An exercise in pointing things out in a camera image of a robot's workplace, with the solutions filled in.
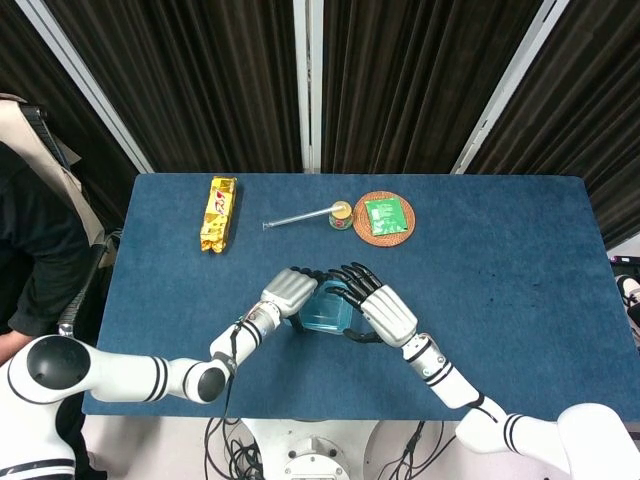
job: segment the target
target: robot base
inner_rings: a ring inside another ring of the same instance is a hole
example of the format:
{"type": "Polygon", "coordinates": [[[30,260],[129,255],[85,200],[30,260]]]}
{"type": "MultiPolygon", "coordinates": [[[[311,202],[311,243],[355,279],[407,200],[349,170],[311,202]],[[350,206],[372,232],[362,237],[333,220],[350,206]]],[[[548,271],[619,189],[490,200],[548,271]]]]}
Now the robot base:
{"type": "Polygon", "coordinates": [[[377,421],[243,419],[262,454],[266,480],[364,480],[364,456],[377,421]]]}

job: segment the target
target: black curtain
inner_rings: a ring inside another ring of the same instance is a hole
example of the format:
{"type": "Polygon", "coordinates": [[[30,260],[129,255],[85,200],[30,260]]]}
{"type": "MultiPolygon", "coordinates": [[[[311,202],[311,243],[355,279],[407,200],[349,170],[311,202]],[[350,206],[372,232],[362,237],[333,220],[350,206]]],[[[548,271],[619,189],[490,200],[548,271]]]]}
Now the black curtain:
{"type": "Polygon", "coordinates": [[[107,227],[121,226],[136,170],[14,1],[0,1],[0,91],[42,105],[83,160],[73,171],[107,227]]]}
{"type": "Polygon", "coordinates": [[[325,0],[322,170],[449,173],[540,4],[325,0]]]}
{"type": "Polygon", "coordinates": [[[638,232],[640,3],[570,2],[467,172],[578,175],[608,247],[638,232]]]}
{"type": "Polygon", "coordinates": [[[157,171],[302,170],[292,2],[47,5],[157,171]]]}

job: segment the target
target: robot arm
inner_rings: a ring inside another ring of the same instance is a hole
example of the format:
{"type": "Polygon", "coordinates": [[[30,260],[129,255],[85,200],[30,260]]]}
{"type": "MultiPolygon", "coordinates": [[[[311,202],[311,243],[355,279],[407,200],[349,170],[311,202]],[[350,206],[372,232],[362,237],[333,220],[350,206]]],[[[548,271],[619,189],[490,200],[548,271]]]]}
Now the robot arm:
{"type": "Polygon", "coordinates": [[[238,365],[282,319],[298,312],[324,278],[309,269],[280,272],[260,301],[211,343],[206,362],[107,353],[69,337],[34,340],[0,367],[0,425],[12,436],[0,451],[0,480],[13,473],[73,478],[73,451],[55,428],[61,401],[73,394],[89,391],[105,402],[153,402],[166,395],[213,402],[238,365]]]}
{"type": "Polygon", "coordinates": [[[380,338],[401,348],[405,361],[452,409],[470,411],[456,428],[460,441],[476,453],[511,451],[570,473],[574,480],[638,480],[640,453],[616,413],[604,405],[571,407],[557,422],[507,415],[471,385],[426,333],[416,334],[417,319],[388,285],[365,266],[352,263],[330,273],[347,289],[330,287],[362,312],[380,338]]]}

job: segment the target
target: blue table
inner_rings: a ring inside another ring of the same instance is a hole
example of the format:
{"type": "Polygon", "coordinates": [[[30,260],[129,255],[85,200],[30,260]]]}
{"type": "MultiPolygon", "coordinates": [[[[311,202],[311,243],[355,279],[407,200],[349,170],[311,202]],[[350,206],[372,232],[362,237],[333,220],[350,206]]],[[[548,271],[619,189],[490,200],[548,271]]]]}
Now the blue table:
{"type": "MultiPolygon", "coordinates": [[[[389,283],[443,352],[510,412],[556,419],[601,402],[640,420],[637,359],[581,180],[572,177],[238,175],[230,244],[200,251],[210,174],[137,178],[99,348],[206,359],[208,346],[282,268],[359,261],[389,283]],[[262,222],[355,204],[389,190],[417,216],[404,244],[382,249],[320,217],[262,222]]],[[[224,399],[105,404],[91,414],[218,416],[224,399]]],[[[462,418],[383,345],[282,327],[240,368],[230,416],[306,419],[462,418]]]]}

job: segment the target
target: can lid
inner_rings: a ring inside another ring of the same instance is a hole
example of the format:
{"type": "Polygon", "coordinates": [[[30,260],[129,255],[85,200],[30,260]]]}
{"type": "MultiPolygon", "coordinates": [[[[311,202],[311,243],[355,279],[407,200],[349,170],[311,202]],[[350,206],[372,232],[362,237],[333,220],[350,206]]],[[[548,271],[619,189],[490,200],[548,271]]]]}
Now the can lid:
{"type": "Polygon", "coordinates": [[[351,216],[351,205],[349,203],[340,200],[333,204],[334,207],[341,207],[340,210],[336,210],[335,212],[331,212],[333,218],[337,218],[338,220],[344,220],[345,218],[349,218],[351,216]]]}

